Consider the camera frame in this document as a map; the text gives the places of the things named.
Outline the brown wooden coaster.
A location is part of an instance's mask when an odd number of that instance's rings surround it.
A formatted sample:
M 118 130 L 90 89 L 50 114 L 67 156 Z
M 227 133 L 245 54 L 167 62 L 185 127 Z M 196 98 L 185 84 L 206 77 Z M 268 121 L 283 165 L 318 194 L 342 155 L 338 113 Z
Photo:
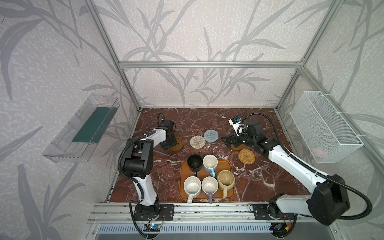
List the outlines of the brown wooden coaster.
M 245 145 L 239 145 L 238 147 L 235 147 L 233 144 L 231 144 L 231 150 L 233 151 L 241 151 L 245 148 Z
M 180 138 L 176 138 L 177 144 L 170 148 L 171 152 L 178 152 L 184 147 L 184 141 Z

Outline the blue grey woven coaster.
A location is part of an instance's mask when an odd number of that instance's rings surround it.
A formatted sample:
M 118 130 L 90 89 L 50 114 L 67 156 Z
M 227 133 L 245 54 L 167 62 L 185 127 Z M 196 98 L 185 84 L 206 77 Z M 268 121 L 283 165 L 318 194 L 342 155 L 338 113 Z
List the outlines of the blue grey woven coaster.
M 219 139 L 219 133 L 215 130 L 207 130 L 204 132 L 204 139 L 209 143 L 214 143 Z

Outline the cream woven zigzag coaster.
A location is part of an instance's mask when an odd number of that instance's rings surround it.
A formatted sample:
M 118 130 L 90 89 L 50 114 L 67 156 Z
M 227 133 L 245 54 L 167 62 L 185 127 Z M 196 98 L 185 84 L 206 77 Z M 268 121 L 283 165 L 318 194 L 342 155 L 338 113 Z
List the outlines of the cream woven zigzag coaster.
M 193 136 L 190 139 L 190 145 L 194 149 L 201 149 L 205 146 L 206 140 L 203 136 Z

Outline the white and blue mug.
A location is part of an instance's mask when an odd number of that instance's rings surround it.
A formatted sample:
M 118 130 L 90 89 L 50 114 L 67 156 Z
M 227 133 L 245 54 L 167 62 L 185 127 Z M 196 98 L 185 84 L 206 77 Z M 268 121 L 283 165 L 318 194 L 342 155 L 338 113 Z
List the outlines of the white and blue mug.
M 203 158 L 203 166 L 207 173 L 209 173 L 213 178 L 216 177 L 216 169 L 218 166 L 218 159 L 214 155 L 206 155 Z

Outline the black mug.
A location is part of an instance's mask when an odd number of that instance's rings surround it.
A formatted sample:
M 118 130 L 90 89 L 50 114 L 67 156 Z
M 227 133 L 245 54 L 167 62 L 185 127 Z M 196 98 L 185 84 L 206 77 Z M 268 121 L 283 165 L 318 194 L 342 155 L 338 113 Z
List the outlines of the black mug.
M 193 176 L 197 176 L 203 166 L 203 158 L 200 155 L 191 155 L 187 159 L 187 164 Z

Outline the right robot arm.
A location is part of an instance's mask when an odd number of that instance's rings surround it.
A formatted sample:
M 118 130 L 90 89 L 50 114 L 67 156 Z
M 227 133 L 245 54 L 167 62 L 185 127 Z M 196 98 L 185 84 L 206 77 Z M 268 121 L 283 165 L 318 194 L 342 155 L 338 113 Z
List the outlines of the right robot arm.
M 222 138 L 227 147 L 251 147 L 259 155 L 285 169 L 309 191 L 306 196 L 280 194 L 270 199 L 267 210 L 271 218 L 298 214 L 329 226 L 336 220 L 363 219 L 372 212 L 373 204 L 366 195 L 346 185 L 339 175 L 330 176 L 295 156 L 283 145 L 279 136 L 266 137 L 259 121 L 246 124 L 241 118 L 232 118 L 229 124 L 235 132 Z M 359 214 L 345 216 L 351 207 L 349 192 L 362 198 L 366 207 Z

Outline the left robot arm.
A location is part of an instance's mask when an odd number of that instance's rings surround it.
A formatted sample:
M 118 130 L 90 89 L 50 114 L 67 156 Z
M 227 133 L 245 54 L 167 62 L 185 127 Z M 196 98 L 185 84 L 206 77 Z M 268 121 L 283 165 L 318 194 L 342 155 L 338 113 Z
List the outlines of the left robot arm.
M 139 204 L 152 207 L 157 202 L 157 193 L 151 178 L 154 163 L 154 148 L 168 150 L 178 144 L 174 135 L 175 123 L 162 120 L 151 132 L 138 138 L 130 138 L 118 159 L 118 171 L 132 181 L 139 195 Z

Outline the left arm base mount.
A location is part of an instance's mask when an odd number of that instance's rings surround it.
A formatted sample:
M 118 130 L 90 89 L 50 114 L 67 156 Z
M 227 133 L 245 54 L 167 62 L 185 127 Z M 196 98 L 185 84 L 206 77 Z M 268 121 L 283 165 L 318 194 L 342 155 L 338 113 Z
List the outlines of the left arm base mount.
M 174 219 L 175 205 L 160 204 L 152 206 L 143 206 L 138 204 L 134 210 L 136 221 L 172 221 Z

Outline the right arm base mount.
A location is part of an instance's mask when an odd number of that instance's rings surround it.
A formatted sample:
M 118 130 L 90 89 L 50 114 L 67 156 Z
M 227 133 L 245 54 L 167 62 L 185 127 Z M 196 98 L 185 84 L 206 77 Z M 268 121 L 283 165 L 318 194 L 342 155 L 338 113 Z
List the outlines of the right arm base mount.
M 282 213 L 277 207 L 270 204 L 251 204 L 249 210 L 254 214 L 255 220 L 291 220 L 295 219 L 295 214 Z

